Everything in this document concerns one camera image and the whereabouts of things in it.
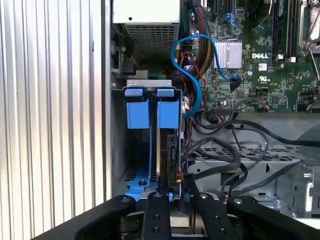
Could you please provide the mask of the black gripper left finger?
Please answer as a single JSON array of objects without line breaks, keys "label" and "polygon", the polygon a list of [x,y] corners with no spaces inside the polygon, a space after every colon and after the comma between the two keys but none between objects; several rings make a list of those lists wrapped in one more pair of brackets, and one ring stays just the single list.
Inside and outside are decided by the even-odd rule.
[{"label": "black gripper left finger", "polygon": [[128,195],[110,200],[36,236],[37,240],[170,240],[168,181],[136,201]]}]

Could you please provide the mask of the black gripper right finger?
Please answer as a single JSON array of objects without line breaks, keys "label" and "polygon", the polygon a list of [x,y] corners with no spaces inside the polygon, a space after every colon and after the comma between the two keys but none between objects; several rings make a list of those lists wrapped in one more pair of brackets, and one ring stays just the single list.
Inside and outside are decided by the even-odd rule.
[{"label": "black gripper right finger", "polygon": [[230,197],[226,203],[200,192],[193,174],[184,177],[210,240],[318,240],[320,231],[257,203],[253,197]]}]

